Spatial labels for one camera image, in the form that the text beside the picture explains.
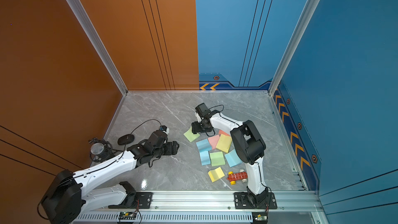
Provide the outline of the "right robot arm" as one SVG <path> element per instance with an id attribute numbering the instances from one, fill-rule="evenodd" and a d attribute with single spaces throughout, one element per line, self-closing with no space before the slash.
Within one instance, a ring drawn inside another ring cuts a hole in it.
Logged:
<path id="1" fill-rule="evenodd" d="M 192 123 L 192 132 L 207 133 L 214 128 L 229 132 L 240 160 L 245 163 L 248 174 L 248 201 L 254 208 L 269 206 L 271 193 L 266 186 L 263 171 L 265 142 L 255 124 L 250 121 L 231 119 L 219 111 L 196 112 L 197 121 Z"/>

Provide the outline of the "red toy car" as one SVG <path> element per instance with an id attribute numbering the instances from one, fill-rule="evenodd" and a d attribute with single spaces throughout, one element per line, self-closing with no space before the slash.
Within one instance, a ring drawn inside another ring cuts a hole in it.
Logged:
<path id="1" fill-rule="evenodd" d="M 237 173 L 234 173 L 232 171 L 228 172 L 228 181 L 231 185 L 235 185 L 236 182 L 240 180 L 244 183 L 248 181 L 248 174 L 245 170 L 241 169 Z"/>

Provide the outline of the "right circuit board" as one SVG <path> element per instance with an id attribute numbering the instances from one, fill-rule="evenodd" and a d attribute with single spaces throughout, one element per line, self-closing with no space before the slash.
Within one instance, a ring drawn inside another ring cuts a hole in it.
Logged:
<path id="1" fill-rule="evenodd" d="M 252 223 L 268 224 L 268 214 L 266 212 L 263 213 L 252 212 Z"/>

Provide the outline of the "black computer mouse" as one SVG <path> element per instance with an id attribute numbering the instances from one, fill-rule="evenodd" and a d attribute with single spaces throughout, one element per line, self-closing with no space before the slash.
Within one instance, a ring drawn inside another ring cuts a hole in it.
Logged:
<path id="1" fill-rule="evenodd" d="M 126 134 L 118 138 L 117 144 L 120 146 L 124 146 L 134 142 L 135 136 L 133 134 Z"/>

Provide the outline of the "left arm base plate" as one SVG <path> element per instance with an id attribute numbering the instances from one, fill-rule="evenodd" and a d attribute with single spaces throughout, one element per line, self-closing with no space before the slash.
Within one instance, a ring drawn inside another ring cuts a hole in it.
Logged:
<path id="1" fill-rule="evenodd" d="M 131 209 L 150 209 L 152 202 L 153 193 L 152 192 L 137 192 L 135 194 L 131 193 L 126 196 L 126 198 L 118 205 L 109 205 L 109 209 L 116 208 L 131 208 Z"/>

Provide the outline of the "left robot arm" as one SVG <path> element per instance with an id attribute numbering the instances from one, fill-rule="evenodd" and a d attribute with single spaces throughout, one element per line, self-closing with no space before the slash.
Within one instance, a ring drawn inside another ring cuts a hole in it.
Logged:
<path id="1" fill-rule="evenodd" d="M 142 165 L 152 166 L 162 156 L 178 153 L 179 143 L 169 141 L 163 129 L 154 131 L 121 154 L 85 170 L 64 170 L 56 175 L 38 206 L 52 224 L 70 224 L 79 214 L 98 208 L 147 207 L 150 204 L 137 196 L 134 187 L 127 181 L 116 186 L 97 189 L 101 184 Z"/>

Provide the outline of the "yellow memo pad front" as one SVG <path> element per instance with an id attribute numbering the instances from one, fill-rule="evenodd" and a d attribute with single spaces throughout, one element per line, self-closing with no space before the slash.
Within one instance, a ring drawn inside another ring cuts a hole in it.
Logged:
<path id="1" fill-rule="evenodd" d="M 222 168 L 218 167 L 218 168 L 216 168 L 214 170 L 210 170 L 208 172 L 208 176 L 209 176 L 211 182 L 214 183 L 214 182 L 220 180 L 221 178 L 225 177 L 225 174 L 224 174 Z"/>

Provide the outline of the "black microphone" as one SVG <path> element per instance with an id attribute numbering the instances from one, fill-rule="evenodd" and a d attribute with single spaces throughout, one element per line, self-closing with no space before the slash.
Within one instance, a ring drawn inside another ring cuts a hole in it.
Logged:
<path id="1" fill-rule="evenodd" d="M 115 157 L 114 149 L 110 142 L 93 138 L 89 140 L 89 144 L 91 145 L 89 157 L 92 162 L 102 163 Z"/>

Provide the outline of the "blue memo pad right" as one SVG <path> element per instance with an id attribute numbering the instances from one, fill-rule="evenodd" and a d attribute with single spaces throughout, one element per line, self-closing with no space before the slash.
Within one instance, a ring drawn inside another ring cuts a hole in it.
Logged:
<path id="1" fill-rule="evenodd" d="M 237 166 L 237 165 L 240 165 L 242 163 L 242 161 L 239 158 L 239 156 L 237 155 L 237 152 L 236 152 L 235 149 L 233 149 L 229 153 L 226 153 L 224 155 L 224 157 L 227 160 L 227 163 L 228 163 L 230 168 L 234 167 L 234 166 Z"/>

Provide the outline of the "pink fanned memo pad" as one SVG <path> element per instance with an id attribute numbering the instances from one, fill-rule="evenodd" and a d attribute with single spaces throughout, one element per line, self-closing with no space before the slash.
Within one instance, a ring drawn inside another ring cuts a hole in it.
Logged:
<path id="1" fill-rule="evenodd" d="M 219 135 L 230 136 L 230 134 L 228 134 L 228 133 L 226 133 L 226 132 L 224 132 L 224 131 L 222 131 L 222 130 L 219 130 L 218 134 L 219 134 Z"/>

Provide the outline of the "circuit board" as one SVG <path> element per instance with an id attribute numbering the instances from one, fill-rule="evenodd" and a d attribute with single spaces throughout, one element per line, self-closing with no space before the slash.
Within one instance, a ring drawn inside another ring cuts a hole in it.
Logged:
<path id="1" fill-rule="evenodd" d="M 137 214 L 138 212 L 120 212 L 118 220 L 128 220 L 128 221 L 133 221 L 137 220 Z"/>
<path id="2" fill-rule="evenodd" d="M 252 223 L 268 224 L 268 214 L 266 212 L 263 213 L 252 212 Z"/>

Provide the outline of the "green memo pad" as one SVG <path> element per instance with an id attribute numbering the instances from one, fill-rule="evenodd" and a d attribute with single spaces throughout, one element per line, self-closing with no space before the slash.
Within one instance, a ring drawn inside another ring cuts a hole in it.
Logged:
<path id="1" fill-rule="evenodd" d="M 185 136 L 185 138 L 186 138 L 190 143 L 192 143 L 193 141 L 195 141 L 197 138 L 200 137 L 200 134 L 198 134 L 198 133 L 194 134 L 194 133 L 193 133 L 192 127 L 190 127 L 189 130 L 186 131 L 183 135 Z"/>
<path id="2" fill-rule="evenodd" d="M 211 152 L 209 154 L 210 162 L 212 167 L 219 167 L 226 164 L 224 159 L 224 153 L 222 151 L 219 152 Z"/>

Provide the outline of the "blue memo pad upper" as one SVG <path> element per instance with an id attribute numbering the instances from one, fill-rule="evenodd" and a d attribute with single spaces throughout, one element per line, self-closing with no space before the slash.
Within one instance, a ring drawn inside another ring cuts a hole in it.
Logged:
<path id="1" fill-rule="evenodd" d="M 211 146 L 210 142 L 208 141 L 208 139 L 198 141 L 198 142 L 196 142 L 196 145 L 197 145 L 199 152 L 212 150 L 212 146 Z"/>

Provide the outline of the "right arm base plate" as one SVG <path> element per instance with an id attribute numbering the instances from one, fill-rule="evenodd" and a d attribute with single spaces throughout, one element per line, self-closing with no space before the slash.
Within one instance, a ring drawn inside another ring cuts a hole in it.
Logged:
<path id="1" fill-rule="evenodd" d="M 268 194 L 268 196 L 265 198 L 265 201 L 261 203 L 259 207 L 254 207 L 251 205 L 247 192 L 235 192 L 233 196 L 235 209 L 278 209 L 274 193 Z"/>

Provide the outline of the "blue memo pad lower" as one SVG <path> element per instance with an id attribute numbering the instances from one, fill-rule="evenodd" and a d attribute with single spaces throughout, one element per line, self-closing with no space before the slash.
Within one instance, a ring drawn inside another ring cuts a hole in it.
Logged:
<path id="1" fill-rule="evenodd" d="M 200 160 L 201 160 L 201 165 L 206 166 L 211 164 L 210 156 L 208 150 L 202 150 L 200 151 Z"/>

